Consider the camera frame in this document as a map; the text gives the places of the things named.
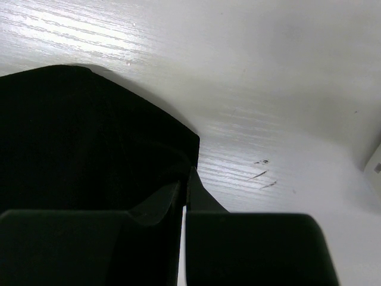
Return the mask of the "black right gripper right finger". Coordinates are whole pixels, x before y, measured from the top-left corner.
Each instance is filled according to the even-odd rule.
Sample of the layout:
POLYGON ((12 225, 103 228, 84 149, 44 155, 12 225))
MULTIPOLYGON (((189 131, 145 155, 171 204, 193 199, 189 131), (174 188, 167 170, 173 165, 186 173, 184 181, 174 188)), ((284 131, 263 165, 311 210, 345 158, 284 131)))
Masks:
POLYGON ((231 213, 192 168, 187 185, 188 285, 338 285, 318 223, 303 213, 231 213))

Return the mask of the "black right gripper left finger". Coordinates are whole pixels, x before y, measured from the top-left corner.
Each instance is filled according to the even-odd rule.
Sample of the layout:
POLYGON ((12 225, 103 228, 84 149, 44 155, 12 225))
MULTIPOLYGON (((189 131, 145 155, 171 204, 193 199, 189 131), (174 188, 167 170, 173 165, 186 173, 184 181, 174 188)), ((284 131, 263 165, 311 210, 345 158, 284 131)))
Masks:
POLYGON ((2 285, 175 285, 178 182, 127 211, 1 214, 2 285))

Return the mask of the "black skirt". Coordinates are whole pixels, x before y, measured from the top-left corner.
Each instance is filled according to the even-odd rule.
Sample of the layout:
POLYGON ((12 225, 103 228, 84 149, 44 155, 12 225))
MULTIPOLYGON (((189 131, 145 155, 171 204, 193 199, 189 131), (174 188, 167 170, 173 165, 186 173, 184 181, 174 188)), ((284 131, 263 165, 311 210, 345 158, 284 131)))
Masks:
POLYGON ((1 210, 128 210, 197 165, 199 136, 80 66, 1 77, 1 210))

